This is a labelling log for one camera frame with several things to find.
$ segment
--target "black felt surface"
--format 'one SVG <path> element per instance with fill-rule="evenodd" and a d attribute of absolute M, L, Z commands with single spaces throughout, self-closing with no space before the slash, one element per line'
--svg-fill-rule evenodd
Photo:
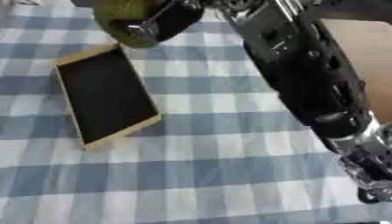
<path fill-rule="evenodd" d="M 158 114 L 120 49 L 59 66 L 59 71 L 85 144 Z"/>

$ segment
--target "robotic hand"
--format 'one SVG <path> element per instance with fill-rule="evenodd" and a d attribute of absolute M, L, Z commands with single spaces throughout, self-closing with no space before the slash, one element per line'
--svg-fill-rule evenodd
<path fill-rule="evenodd" d="M 101 0 L 101 27 L 130 47 L 154 46 L 197 22 L 205 8 L 241 35 L 249 57 L 289 111 L 311 127 L 358 184 L 364 203 L 392 201 L 392 125 L 380 125 L 360 80 L 319 21 L 340 0 Z"/>

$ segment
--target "table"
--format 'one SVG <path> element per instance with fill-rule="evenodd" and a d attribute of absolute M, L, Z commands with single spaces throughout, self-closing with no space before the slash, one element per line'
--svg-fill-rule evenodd
<path fill-rule="evenodd" d="M 125 52 L 164 120 L 83 151 L 51 61 L 114 40 L 91 10 L 18 6 L 0 38 L 1 223 L 392 220 L 284 108 L 212 13 Z"/>

